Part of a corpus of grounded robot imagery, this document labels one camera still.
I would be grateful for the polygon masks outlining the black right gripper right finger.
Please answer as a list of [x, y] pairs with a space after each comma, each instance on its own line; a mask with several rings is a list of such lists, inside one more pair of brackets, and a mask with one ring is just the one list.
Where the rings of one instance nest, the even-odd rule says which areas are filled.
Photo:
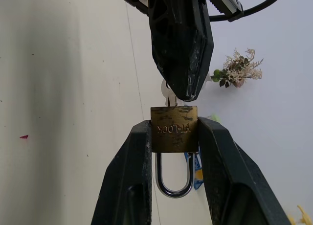
[[198, 136], [212, 224], [290, 224], [262, 171], [228, 129], [200, 117]]

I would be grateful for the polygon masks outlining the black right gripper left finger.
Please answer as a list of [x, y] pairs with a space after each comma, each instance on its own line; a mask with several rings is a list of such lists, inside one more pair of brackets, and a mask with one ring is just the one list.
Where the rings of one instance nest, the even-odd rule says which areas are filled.
[[133, 126], [108, 165], [91, 224], [151, 224], [151, 130], [148, 120]]

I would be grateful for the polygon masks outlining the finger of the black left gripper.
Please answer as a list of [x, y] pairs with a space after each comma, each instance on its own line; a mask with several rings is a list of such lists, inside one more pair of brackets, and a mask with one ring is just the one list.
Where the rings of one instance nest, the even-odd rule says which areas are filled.
[[192, 47], [189, 55], [186, 102], [197, 99], [209, 72], [213, 54], [213, 36], [206, 0], [191, 0]]
[[181, 100], [192, 98], [188, 79], [198, 33], [198, 0], [148, 0], [152, 55], [162, 77]]

